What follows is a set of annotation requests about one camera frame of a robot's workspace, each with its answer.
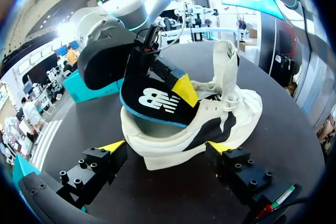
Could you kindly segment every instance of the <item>shoe sole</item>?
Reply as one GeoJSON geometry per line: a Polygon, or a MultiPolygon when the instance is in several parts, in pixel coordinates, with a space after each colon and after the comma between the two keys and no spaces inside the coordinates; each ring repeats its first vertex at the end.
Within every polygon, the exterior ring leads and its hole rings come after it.
{"type": "MultiPolygon", "coordinates": [[[[239,146],[241,146],[254,131],[255,127],[258,124],[260,116],[261,114],[255,114],[253,118],[253,123],[244,126],[243,131],[245,132],[245,134],[242,134],[240,136],[232,134],[226,141],[220,142],[219,144],[225,145],[226,147],[231,149],[236,149],[239,146]]],[[[236,130],[239,133],[242,132],[241,128],[236,130]]],[[[172,155],[164,155],[159,157],[143,157],[143,158],[148,170],[159,170],[187,162],[193,156],[204,151],[205,151],[205,143],[185,152],[175,153],[172,155]]]]}

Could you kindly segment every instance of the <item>yellow triangle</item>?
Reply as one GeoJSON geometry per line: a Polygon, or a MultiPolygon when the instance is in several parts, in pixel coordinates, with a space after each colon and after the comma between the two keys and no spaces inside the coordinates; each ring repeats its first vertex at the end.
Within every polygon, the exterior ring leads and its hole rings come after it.
{"type": "Polygon", "coordinates": [[[178,79],[172,91],[178,94],[191,107],[195,107],[196,103],[198,102],[197,93],[194,90],[194,87],[192,83],[190,82],[190,79],[187,73],[178,79]]]}
{"type": "Polygon", "coordinates": [[[99,147],[97,149],[105,149],[106,151],[109,151],[112,154],[112,152],[114,152],[116,149],[118,149],[119,146],[122,145],[123,143],[125,143],[125,140],[121,140],[121,141],[113,143],[113,144],[105,145],[105,146],[99,147]]]}
{"type": "Polygon", "coordinates": [[[224,151],[227,151],[228,149],[231,149],[228,146],[225,146],[223,144],[214,143],[214,142],[211,142],[211,141],[208,141],[208,144],[210,144],[213,147],[213,149],[215,149],[220,154],[222,154],[222,152],[224,152],[224,151]]]}

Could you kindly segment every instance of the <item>floor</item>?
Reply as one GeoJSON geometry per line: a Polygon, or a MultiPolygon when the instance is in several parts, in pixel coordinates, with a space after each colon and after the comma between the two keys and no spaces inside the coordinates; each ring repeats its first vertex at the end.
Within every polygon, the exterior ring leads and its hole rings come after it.
{"type": "Polygon", "coordinates": [[[55,109],[50,115],[45,113],[43,119],[47,125],[42,128],[42,134],[37,138],[31,151],[29,162],[38,170],[42,170],[44,160],[46,158],[49,147],[54,139],[54,136],[61,125],[63,118],[75,102],[66,92],[62,99],[54,104],[55,109]]]}

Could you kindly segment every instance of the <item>shoelace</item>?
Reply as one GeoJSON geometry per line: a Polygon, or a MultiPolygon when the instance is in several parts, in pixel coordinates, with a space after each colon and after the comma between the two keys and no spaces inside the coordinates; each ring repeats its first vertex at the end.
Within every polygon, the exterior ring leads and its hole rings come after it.
{"type": "Polygon", "coordinates": [[[217,95],[215,98],[217,101],[221,101],[224,104],[228,104],[228,106],[223,106],[223,110],[230,112],[234,110],[237,106],[240,105],[240,103],[243,100],[243,96],[241,95],[241,90],[238,86],[236,86],[235,90],[231,92],[228,96],[226,96],[226,99],[223,99],[219,95],[217,95]]]}

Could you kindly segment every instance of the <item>sneaker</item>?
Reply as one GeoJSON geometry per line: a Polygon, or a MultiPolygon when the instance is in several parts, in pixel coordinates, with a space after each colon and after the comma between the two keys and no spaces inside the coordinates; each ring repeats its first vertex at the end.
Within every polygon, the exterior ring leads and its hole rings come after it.
{"type": "Polygon", "coordinates": [[[148,170],[179,165],[205,151],[205,142],[227,148],[242,145],[256,127],[262,112],[261,97],[236,85],[239,57],[230,41],[214,46],[214,79],[193,82],[201,99],[187,127],[153,122],[121,109],[121,123],[128,144],[141,156],[148,170]]]}

